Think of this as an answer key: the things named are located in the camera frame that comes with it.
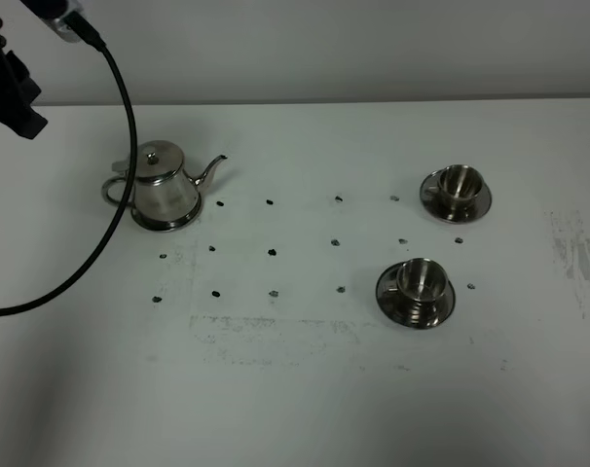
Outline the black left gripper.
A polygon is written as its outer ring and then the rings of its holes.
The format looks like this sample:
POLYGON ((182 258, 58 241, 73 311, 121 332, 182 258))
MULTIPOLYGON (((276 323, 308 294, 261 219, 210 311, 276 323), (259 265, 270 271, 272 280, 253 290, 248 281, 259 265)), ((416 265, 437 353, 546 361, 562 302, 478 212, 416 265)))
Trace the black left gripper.
MULTIPOLYGON (((0 30, 3 21, 0 18, 0 30)), ((0 124, 18 136, 32 140, 48 121, 31 107, 41 89, 13 51, 4 51, 7 41, 0 33, 0 124)))

